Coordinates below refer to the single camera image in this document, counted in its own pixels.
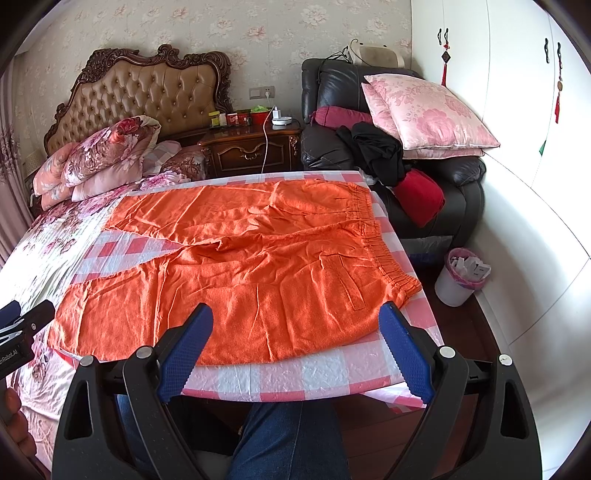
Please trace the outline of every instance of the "black leather recliner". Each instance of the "black leather recliner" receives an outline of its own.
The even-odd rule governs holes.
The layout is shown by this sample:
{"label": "black leather recliner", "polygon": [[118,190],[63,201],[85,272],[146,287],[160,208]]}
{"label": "black leather recliner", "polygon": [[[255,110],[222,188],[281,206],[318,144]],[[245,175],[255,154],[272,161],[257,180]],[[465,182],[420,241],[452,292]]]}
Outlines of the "black leather recliner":
{"label": "black leather recliner", "polygon": [[[339,106],[369,113],[361,83],[365,75],[398,73],[419,77],[407,69],[356,66],[342,60],[308,59],[301,66],[301,109],[306,127],[301,135],[301,162],[305,170],[354,170],[345,144],[330,128],[310,124],[322,106]],[[484,194],[480,180],[486,171],[477,157],[418,160],[415,165],[443,190],[445,206],[425,227],[417,227],[392,192],[381,183],[371,189],[386,205],[394,231],[414,264],[441,262],[449,248],[466,243],[482,216]]]}

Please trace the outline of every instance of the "floral bedspread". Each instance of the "floral bedspread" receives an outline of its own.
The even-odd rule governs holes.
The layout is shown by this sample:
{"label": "floral bedspread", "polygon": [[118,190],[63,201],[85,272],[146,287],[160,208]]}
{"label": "floral bedspread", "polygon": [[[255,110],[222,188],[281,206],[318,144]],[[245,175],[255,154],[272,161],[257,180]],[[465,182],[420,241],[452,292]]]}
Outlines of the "floral bedspread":
{"label": "floral bedspread", "polygon": [[[0,307],[18,300],[26,312],[49,299],[57,309],[78,262],[123,195],[187,181],[187,177],[165,172],[82,202],[67,200],[41,214],[0,270]],[[74,370],[47,346],[48,330],[35,337],[35,359],[7,381],[21,397],[37,457],[51,469],[57,425]]]}

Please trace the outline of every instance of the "metal screw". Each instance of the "metal screw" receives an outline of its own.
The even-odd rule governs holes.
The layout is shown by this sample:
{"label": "metal screw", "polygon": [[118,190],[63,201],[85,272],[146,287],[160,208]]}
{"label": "metal screw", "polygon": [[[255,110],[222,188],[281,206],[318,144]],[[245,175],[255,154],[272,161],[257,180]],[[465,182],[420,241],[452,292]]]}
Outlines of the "metal screw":
{"label": "metal screw", "polygon": [[456,356],[456,351],[450,346],[442,346],[439,353],[445,358],[454,358]]}
{"label": "metal screw", "polygon": [[152,355],[152,347],[149,346],[140,347],[135,353],[137,358],[148,358],[150,355]]}
{"label": "metal screw", "polygon": [[499,355],[499,362],[501,362],[502,365],[508,367],[509,365],[513,364],[513,359],[509,355],[503,353],[502,355]]}
{"label": "metal screw", "polygon": [[89,367],[92,365],[92,362],[95,361],[95,358],[92,355],[83,356],[80,360],[80,365],[83,367]]}

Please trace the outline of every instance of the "red container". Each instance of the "red container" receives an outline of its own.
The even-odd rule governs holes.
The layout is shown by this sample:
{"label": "red container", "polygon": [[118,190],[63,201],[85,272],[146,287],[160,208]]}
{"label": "red container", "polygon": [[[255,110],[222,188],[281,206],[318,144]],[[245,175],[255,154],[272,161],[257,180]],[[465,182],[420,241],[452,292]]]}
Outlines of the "red container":
{"label": "red container", "polygon": [[226,120],[228,121],[228,125],[230,127],[238,127],[238,125],[240,125],[240,123],[238,122],[238,114],[237,113],[227,114]]}
{"label": "red container", "polygon": [[265,123],[265,119],[267,118],[267,116],[269,116],[269,118],[271,117],[269,115],[269,112],[251,113],[252,124],[253,125],[263,125]]}

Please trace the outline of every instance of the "blue gripper pad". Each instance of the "blue gripper pad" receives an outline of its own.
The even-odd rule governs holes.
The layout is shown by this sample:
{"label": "blue gripper pad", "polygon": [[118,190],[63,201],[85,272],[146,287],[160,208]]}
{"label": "blue gripper pad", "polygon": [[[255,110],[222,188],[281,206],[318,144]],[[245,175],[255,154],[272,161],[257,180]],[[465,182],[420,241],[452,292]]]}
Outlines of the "blue gripper pad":
{"label": "blue gripper pad", "polygon": [[197,359],[213,330],[213,312],[204,305],[187,319],[189,323],[171,354],[160,364],[158,397],[168,403],[171,397],[181,394]]}
{"label": "blue gripper pad", "polygon": [[0,329],[7,327],[21,316],[21,305],[13,300],[0,309]]}
{"label": "blue gripper pad", "polygon": [[408,385],[410,393],[429,404],[435,395],[431,384],[431,369],[413,339],[400,322],[394,309],[385,303],[379,310],[379,331]]}

